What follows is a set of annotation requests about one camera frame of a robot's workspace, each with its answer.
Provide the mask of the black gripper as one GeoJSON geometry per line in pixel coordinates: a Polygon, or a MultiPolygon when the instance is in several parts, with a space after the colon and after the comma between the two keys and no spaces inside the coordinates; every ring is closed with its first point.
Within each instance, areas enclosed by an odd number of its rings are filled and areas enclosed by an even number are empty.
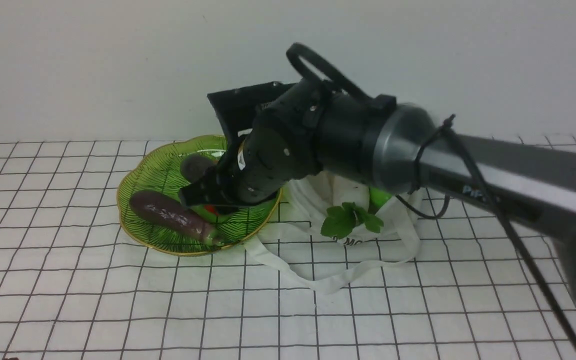
{"type": "Polygon", "coordinates": [[[217,168],[206,169],[199,180],[179,189],[180,203],[231,215],[234,207],[266,202],[290,180],[320,170],[314,132],[319,107],[332,95],[326,82],[295,83],[257,114],[249,130],[227,143],[226,157],[217,168]]]}

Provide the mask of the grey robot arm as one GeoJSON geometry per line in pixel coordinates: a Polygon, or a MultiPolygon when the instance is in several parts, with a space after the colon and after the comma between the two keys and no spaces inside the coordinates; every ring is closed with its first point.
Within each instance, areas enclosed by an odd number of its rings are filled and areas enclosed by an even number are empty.
{"type": "Polygon", "coordinates": [[[303,79],[179,199],[253,207],[320,171],[393,195],[433,189],[551,237],[576,301],[576,153],[459,135],[452,122],[436,126],[393,96],[359,100],[329,80],[303,79]]]}

